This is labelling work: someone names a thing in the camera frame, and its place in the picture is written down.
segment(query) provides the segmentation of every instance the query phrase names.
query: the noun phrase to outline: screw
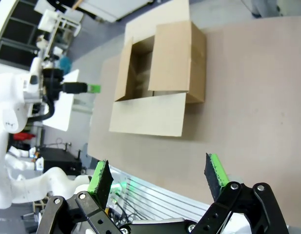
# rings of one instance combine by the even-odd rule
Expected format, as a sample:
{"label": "screw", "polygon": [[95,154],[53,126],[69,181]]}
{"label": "screw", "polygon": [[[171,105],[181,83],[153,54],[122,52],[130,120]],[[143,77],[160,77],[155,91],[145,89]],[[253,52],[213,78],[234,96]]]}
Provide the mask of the screw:
{"label": "screw", "polygon": [[231,188],[232,190],[236,190],[236,189],[239,188],[239,186],[238,186],[238,184],[232,184],[232,185],[230,186],[230,188]]}
{"label": "screw", "polygon": [[192,230],[195,228],[195,224],[191,224],[191,225],[189,225],[188,226],[188,231],[191,233],[192,232]]}
{"label": "screw", "polygon": [[263,185],[259,185],[259,186],[258,186],[258,190],[259,190],[259,191],[263,191],[264,189],[265,189],[265,188],[264,188]]}
{"label": "screw", "polygon": [[79,195],[79,198],[80,198],[80,199],[84,199],[84,198],[85,198],[85,194],[80,194],[80,195]]}
{"label": "screw", "polygon": [[127,230],[126,228],[121,228],[120,231],[121,231],[123,234],[129,234],[129,230]]}

